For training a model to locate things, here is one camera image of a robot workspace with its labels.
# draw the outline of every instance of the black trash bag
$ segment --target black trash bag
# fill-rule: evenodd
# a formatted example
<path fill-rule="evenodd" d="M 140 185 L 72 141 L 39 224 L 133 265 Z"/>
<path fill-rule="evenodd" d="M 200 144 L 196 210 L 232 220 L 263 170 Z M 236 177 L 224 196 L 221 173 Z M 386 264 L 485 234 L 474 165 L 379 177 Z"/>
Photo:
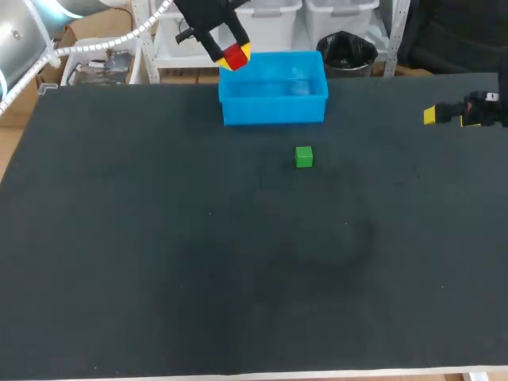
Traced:
<path fill-rule="evenodd" d="M 372 64 L 378 56 L 373 44 L 348 32 L 338 32 L 322 38 L 317 50 L 325 64 L 336 69 L 356 69 Z"/>

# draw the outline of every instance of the green block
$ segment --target green block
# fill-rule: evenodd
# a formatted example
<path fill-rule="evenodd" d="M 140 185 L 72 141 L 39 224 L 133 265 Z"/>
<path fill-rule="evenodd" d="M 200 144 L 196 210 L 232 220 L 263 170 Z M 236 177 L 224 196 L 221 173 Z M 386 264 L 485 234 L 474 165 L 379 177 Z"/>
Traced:
<path fill-rule="evenodd" d="M 310 168 L 313 161 L 312 147 L 296 148 L 296 168 Z"/>

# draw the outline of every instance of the white storage bin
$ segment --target white storage bin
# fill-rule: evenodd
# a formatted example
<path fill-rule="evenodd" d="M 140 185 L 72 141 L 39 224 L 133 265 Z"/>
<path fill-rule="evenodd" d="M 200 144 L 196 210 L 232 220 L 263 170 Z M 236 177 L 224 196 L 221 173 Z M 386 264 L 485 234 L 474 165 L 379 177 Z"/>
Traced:
<path fill-rule="evenodd" d="M 92 44 L 101 44 L 103 42 L 107 42 L 110 40 L 114 40 L 114 37 L 110 38 L 86 38 L 83 40 L 79 40 L 75 43 L 74 46 L 85 46 Z M 141 41 L 137 38 L 133 40 L 126 41 L 122 44 L 115 45 L 113 50 L 128 50 L 130 54 L 133 56 L 133 72 L 131 73 L 129 85 L 136 85 L 141 83 L 141 75 L 140 75 L 140 66 L 141 66 Z M 67 60 L 67 65 L 65 65 L 65 69 L 63 70 L 62 81 L 60 82 L 61 86 L 67 86 L 67 79 L 72 72 L 74 71 L 77 64 L 84 64 L 86 62 L 90 62 L 92 60 L 107 60 L 106 50 L 101 51 L 89 51 L 89 52 L 77 52 L 72 53 Z"/>
<path fill-rule="evenodd" d="M 349 32 L 365 38 L 372 13 L 379 0 L 306 0 L 306 23 L 310 43 L 336 32 Z"/>
<path fill-rule="evenodd" d="M 186 57 L 206 54 L 206 50 L 194 37 L 187 38 L 181 44 L 176 43 L 176 36 L 185 29 L 189 29 L 189 25 L 174 3 L 170 5 L 166 13 L 161 15 L 159 19 L 159 28 L 162 31 L 164 43 L 167 45 L 171 56 Z M 218 43 L 218 28 L 212 30 L 210 34 Z"/>
<path fill-rule="evenodd" d="M 238 18 L 251 41 L 251 50 L 291 50 L 294 21 L 300 8 L 302 0 L 251 0 L 238 8 Z M 234 42 L 229 28 L 225 25 L 221 25 L 219 39 L 222 48 L 227 48 Z"/>

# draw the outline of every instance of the cardboard box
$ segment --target cardboard box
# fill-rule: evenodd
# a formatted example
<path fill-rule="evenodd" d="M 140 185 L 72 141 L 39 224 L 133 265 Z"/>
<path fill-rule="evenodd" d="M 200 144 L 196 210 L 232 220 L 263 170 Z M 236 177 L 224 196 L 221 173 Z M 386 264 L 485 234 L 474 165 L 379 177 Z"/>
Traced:
<path fill-rule="evenodd" d="M 160 83 L 164 84 L 196 84 L 198 69 L 166 69 L 160 72 Z"/>
<path fill-rule="evenodd" d="M 92 37 L 118 37 L 132 31 L 134 27 L 131 6 L 121 6 L 101 13 L 80 18 L 72 23 L 78 40 Z"/>
<path fill-rule="evenodd" d="M 215 67 L 201 69 L 198 83 L 219 83 L 219 69 Z"/>
<path fill-rule="evenodd" d="M 72 28 L 66 27 L 61 33 L 57 48 L 66 48 L 76 42 L 76 36 Z M 46 65 L 36 78 L 23 90 L 5 114 L 0 117 L 0 127 L 25 127 L 32 115 L 33 108 L 39 99 L 38 89 L 42 83 L 60 83 L 67 57 L 62 57 L 62 64 L 55 69 Z"/>

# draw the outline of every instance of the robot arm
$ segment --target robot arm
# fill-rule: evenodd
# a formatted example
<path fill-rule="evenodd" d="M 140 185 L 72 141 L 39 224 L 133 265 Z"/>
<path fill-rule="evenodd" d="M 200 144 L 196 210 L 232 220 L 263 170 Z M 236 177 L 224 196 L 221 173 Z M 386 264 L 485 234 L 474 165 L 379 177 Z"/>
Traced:
<path fill-rule="evenodd" d="M 217 64 L 236 70 L 250 60 L 250 42 L 234 10 L 248 0 L 175 0 L 190 29 L 176 37 L 199 40 Z M 0 13 L 0 117 L 47 63 L 87 50 L 106 50 L 138 37 L 151 28 L 173 3 L 163 0 L 159 9 L 137 29 L 104 44 L 52 50 L 51 39 L 75 19 L 122 6 L 127 0 L 2 0 Z M 237 43 L 222 51 L 210 30 L 227 24 Z"/>

